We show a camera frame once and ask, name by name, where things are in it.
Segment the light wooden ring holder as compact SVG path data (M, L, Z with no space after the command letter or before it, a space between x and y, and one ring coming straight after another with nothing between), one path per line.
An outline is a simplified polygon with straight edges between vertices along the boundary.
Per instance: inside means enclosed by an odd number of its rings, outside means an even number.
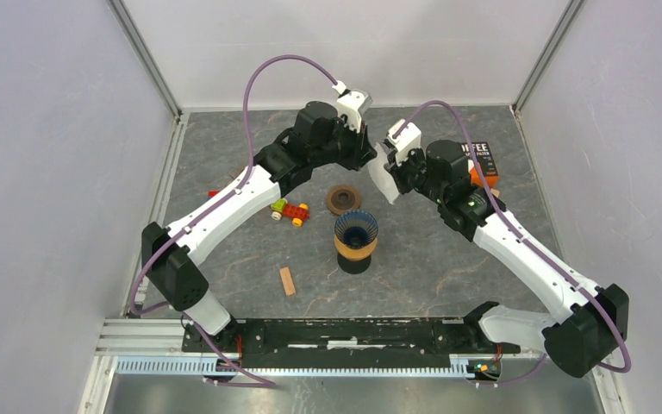
M360 248L347 246L338 237L334 238L334 245L338 254L346 260L361 261L369 258L378 245L378 239L375 238L370 243Z

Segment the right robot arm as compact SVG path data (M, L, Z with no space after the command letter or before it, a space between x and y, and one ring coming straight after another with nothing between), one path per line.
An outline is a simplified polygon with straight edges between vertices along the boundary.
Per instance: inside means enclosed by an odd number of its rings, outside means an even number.
M437 205L444 224L504 264L544 304L545 312L512 310L489 302L471 312L465 345L484 352L496 342L536 349L568 375L595 367L626 373L629 297L618 285L602 287L566 265L539 242L492 193L473 183L460 144L385 139L382 176L393 182L389 200L415 191Z

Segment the blue ribbed plastic dripper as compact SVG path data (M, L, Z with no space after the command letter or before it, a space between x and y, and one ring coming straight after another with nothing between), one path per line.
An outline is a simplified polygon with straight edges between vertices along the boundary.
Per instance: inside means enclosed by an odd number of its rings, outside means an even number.
M368 211L350 210L337 217L334 234L345 246L361 249L377 239L378 222Z

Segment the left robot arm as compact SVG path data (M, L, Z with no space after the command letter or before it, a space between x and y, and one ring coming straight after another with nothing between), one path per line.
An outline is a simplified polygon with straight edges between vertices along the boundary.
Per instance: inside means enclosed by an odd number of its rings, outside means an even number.
M307 103L294 124L253 156L250 166L189 215L165 227L142 231L143 272L165 301L203 328L215 351L236 340L232 316L209 289L200 265L215 247L251 216L308 182L317 167L336 164L358 171L376 156L363 114L368 99Z

